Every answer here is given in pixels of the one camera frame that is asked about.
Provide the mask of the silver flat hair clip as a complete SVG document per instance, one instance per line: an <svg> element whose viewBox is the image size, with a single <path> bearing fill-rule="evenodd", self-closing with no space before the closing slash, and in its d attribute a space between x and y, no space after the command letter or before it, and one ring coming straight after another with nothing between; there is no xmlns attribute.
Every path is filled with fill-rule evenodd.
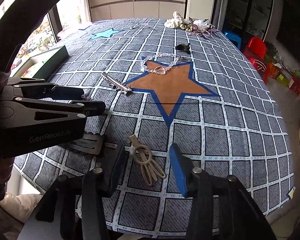
<svg viewBox="0 0 300 240"><path fill-rule="evenodd" d="M103 148L103 141L103 135L85 133L81 139L71 142L68 148L81 153L99 155Z"/></svg>

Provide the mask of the black small hair claw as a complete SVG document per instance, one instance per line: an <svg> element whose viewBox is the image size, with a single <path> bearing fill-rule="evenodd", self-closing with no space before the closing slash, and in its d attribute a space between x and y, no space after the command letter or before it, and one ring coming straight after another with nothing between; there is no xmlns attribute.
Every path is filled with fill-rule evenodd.
<svg viewBox="0 0 300 240"><path fill-rule="evenodd" d="M190 43L187 43L187 44L180 43L180 44L178 44L178 45L175 46L175 49L177 51L183 51L186 54L190 54L191 53Z"/></svg>

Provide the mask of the white low cabinet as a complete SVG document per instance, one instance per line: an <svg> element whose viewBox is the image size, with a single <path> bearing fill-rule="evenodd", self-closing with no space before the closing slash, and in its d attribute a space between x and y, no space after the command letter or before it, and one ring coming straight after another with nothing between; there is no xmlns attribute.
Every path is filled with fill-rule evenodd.
<svg viewBox="0 0 300 240"><path fill-rule="evenodd" d="M171 18L185 16L187 0L88 0L93 22L125 18Z"/></svg>

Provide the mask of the blue grid star tablecloth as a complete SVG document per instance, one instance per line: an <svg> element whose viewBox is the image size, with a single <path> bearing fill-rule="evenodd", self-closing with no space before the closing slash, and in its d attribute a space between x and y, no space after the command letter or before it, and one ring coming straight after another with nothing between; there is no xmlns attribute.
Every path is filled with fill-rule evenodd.
<svg viewBox="0 0 300 240"><path fill-rule="evenodd" d="M110 87L106 72L122 83L142 74L141 64L154 56L172 62L175 46L187 43L194 81L215 96L181 94L177 111L165 114L150 92L125 95ZM132 145L130 135L148 146L165 178L148 186L132 158L124 163L117 190L103 201L110 230L149 238L183 238L190 199L178 191L168 150L179 146L195 166L217 177L236 176L264 214L288 200L293 187L289 138L279 107L258 72L221 33L204 39L169 29L162 19L96 22L61 40L69 58L50 81L77 86L103 101L106 112L87 120L86 131L105 134L109 142Z"/></svg>

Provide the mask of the white shallow tray box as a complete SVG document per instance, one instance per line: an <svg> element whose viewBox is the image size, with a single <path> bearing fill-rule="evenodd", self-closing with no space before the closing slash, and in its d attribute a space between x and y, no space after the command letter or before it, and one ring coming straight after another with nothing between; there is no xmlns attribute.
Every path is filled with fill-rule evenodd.
<svg viewBox="0 0 300 240"><path fill-rule="evenodd" d="M66 46L49 49L22 59L21 64L11 70L10 77L48 80L68 57Z"/></svg>

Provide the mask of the beige bow hair clip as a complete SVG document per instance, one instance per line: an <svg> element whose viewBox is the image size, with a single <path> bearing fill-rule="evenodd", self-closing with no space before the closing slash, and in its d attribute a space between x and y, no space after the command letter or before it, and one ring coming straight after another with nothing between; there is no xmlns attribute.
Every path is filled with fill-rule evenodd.
<svg viewBox="0 0 300 240"><path fill-rule="evenodd" d="M140 166L141 175L145 183L148 186L152 186L154 182L158 181L158 178L165 179L166 173L159 163L154 160L151 149L141 144L134 134L130 135L128 139L133 147L130 155L134 159L134 162Z"/></svg>

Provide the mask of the blue plastic stool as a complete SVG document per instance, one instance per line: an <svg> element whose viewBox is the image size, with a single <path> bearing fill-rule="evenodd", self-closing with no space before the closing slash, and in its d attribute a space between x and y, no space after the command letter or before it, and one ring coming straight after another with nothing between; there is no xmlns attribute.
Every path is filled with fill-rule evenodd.
<svg viewBox="0 0 300 240"><path fill-rule="evenodd" d="M227 37L239 50L241 49L242 39L239 35L233 33L232 31L224 30L222 31L225 37Z"/></svg>

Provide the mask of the white fabric scrunchie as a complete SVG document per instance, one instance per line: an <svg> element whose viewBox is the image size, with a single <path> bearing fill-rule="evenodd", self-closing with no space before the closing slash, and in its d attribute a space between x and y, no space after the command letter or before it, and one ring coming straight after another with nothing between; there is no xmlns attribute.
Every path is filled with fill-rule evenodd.
<svg viewBox="0 0 300 240"><path fill-rule="evenodd" d="M185 24L184 18L181 17L179 12L174 11L172 14L172 18L167 19L166 22L164 23L164 26L166 28L170 28L170 29L177 29L177 28L180 28L184 24Z"/></svg>

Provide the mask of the pile of mixed jewelry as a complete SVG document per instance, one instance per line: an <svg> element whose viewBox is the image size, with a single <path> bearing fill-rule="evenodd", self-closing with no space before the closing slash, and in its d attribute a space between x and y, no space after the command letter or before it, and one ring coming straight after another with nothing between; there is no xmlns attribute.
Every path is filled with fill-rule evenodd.
<svg viewBox="0 0 300 240"><path fill-rule="evenodd" d="M200 36L204 39L217 36L217 33L219 32L219 30L211 24L209 19L195 20L189 17L184 21L182 27L186 32Z"/></svg>

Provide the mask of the silver metal hair clip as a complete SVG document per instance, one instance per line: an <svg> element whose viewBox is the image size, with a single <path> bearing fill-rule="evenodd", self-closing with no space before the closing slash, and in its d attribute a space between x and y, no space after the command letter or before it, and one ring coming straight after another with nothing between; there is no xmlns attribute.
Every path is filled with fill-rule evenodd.
<svg viewBox="0 0 300 240"><path fill-rule="evenodd" d="M125 95L132 92L130 85L125 85L125 84L113 79L106 72L102 72L101 75L111 85L111 87L113 89L115 89L116 91L119 91Z"/></svg>

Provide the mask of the pink plastic basin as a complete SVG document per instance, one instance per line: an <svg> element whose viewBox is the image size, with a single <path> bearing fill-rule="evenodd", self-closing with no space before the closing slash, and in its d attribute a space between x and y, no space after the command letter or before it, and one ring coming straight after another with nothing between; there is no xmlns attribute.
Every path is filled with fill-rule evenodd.
<svg viewBox="0 0 300 240"><path fill-rule="evenodd" d="M64 40L67 37L74 37L78 38L81 37L83 34L85 34L85 29L84 28L79 28L79 27L68 27L66 29L63 29L57 34L57 37L60 40Z"/></svg>

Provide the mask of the red plastic stool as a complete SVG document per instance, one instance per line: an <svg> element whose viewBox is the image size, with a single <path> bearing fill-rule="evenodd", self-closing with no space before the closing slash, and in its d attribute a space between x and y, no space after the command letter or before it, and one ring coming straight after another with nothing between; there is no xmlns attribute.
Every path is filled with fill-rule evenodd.
<svg viewBox="0 0 300 240"><path fill-rule="evenodd" d="M264 64L264 57L266 55L266 45L258 37L252 37L246 45L243 55L250 61L253 67L257 71L266 71L266 65Z"/></svg>

